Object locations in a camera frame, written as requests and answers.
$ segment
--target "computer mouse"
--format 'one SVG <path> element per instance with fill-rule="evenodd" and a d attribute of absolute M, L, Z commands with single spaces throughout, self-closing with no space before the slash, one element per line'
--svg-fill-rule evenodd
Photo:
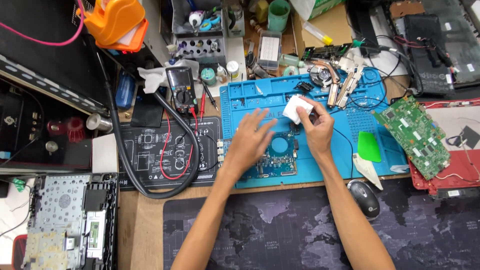
<path fill-rule="evenodd" d="M 368 184 L 360 180 L 352 180 L 347 189 L 357 202 L 365 217 L 372 221 L 380 214 L 380 203 Z"/>

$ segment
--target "person's left hand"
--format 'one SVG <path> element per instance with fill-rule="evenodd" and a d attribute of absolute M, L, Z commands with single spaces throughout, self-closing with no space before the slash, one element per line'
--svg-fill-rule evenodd
<path fill-rule="evenodd" d="M 267 113 L 268 109 L 262 112 L 260 109 L 255 109 L 251 115 L 247 113 L 239 123 L 221 168 L 223 172 L 233 176 L 232 186 L 245 171 L 260 159 L 272 140 L 275 132 L 269 130 L 276 124 L 277 119 L 274 118 L 259 126 Z"/>

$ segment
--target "green cup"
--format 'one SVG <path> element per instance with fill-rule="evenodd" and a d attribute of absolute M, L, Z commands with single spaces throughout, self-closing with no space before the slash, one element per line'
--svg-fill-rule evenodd
<path fill-rule="evenodd" d="M 268 30 L 283 33 L 287 27 L 288 14 L 290 14 L 290 4 L 287 1 L 273 1 L 268 6 Z"/>

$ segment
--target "hand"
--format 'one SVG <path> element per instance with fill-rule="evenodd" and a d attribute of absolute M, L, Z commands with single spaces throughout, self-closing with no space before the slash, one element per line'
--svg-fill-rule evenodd
<path fill-rule="evenodd" d="M 297 107 L 297 113 L 305 129 L 310 152 L 315 160 L 320 162 L 322 157 L 331 157 L 332 155 L 330 143 L 332 141 L 333 124 L 335 120 L 319 102 L 305 97 L 300 98 L 313 105 L 313 113 L 315 115 L 312 117 L 313 123 L 304 108 Z"/>
<path fill-rule="evenodd" d="M 221 168 L 223 172 L 236 177 L 236 179 L 232 179 L 234 181 L 231 183 L 232 186 L 245 171 L 260 159 L 272 140 L 275 132 L 269 130 L 276 124 L 277 119 L 274 118 L 259 127 L 267 113 L 268 109 L 261 113 L 260 109 L 255 109 L 251 115 L 247 113 L 239 123 L 239 128 L 232 139 L 232 144 L 228 147 Z"/>

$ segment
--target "transparent plastic box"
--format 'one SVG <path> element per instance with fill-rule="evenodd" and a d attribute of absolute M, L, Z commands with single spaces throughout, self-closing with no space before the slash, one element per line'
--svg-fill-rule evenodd
<path fill-rule="evenodd" d="M 277 70 L 281 52 L 282 33 L 262 31 L 258 46 L 257 64 L 267 70 Z"/>

